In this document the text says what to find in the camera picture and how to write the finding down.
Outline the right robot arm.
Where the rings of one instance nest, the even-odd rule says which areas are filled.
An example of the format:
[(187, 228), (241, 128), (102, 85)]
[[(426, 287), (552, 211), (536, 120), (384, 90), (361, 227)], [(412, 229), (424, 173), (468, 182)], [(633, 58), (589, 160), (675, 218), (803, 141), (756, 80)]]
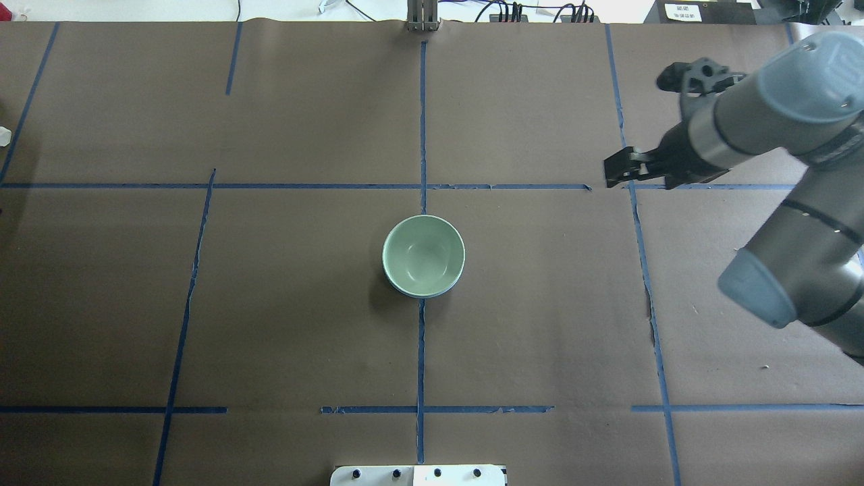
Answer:
[(860, 36), (815, 32), (751, 73), (713, 59), (673, 62), (657, 88), (680, 119), (655, 148), (603, 161), (605, 184), (712, 184), (781, 151), (799, 178), (718, 277), (720, 292), (772, 328), (800, 323), (861, 364), (863, 281)]

